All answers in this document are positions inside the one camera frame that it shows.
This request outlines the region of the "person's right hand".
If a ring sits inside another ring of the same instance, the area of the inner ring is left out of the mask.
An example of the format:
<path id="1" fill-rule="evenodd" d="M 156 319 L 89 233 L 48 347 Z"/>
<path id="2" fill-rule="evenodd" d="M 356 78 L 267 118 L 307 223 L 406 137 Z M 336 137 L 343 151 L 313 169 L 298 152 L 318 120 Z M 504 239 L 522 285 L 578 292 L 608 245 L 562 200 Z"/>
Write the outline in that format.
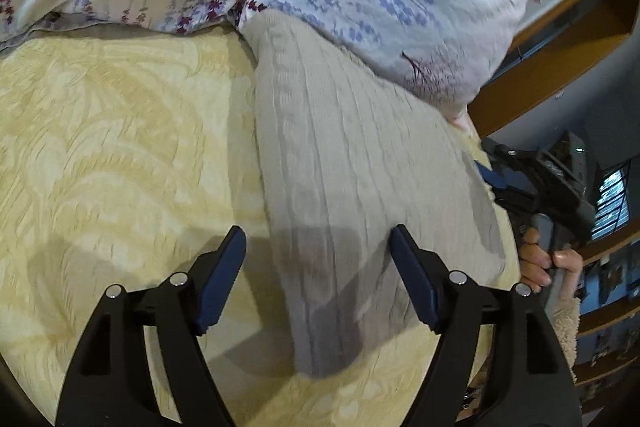
<path id="1" fill-rule="evenodd" d="M 537 229 L 529 228 L 523 236 L 523 244 L 518 250 L 521 265 L 521 282 L 539 294 L 552 283 L 548 271 L 558 268 L 565 271 L 564 279 L 559 291 L 561 299 L 570 299 L 577 291 L 584 260 L 577 251 L 564 248 L 553 251 L 551 255 L 539 246 L 540 234 Z"/>

